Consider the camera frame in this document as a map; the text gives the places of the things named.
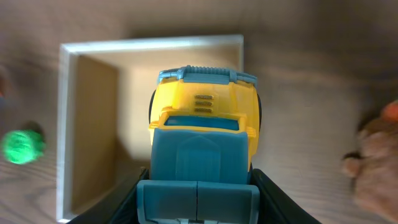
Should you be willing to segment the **brown plush bear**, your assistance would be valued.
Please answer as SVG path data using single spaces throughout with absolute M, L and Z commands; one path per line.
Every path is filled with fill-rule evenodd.
M 397 101 L 358 132 L 358 150 L 345 155 L 343 173 L 353 179 L 355 204 L 397 223 Z

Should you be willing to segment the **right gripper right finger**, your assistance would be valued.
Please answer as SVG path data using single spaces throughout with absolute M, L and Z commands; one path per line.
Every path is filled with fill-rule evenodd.
M 251 185 L 260 192 L 258 224 L 320 224 L 260 169 L 251 172 Z

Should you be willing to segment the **yellow grey toy truck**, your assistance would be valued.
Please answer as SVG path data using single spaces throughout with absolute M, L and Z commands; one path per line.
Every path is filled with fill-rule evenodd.
M 256 223 L 250 183 L 261 129 L 257 78 L 213 67 L 159 73 L 150 103 L 149 178 L 137 184 L 139 223 Z

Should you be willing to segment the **green ball toy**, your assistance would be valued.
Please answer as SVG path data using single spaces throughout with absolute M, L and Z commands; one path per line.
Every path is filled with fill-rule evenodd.
M 41 134 L 29 130 L 8 132 L 2 139 L 4 157 L 13 164 L 27 164 L 43 156 L 45 142 Z

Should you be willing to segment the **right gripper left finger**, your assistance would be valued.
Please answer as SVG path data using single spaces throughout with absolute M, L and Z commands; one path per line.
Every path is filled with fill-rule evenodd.
M 147 179 L 149 179 L 149 170 L 142 167 L 139 175 L 130 175 L 104 199 L 68 224 L 139 224 L 137 184 Z

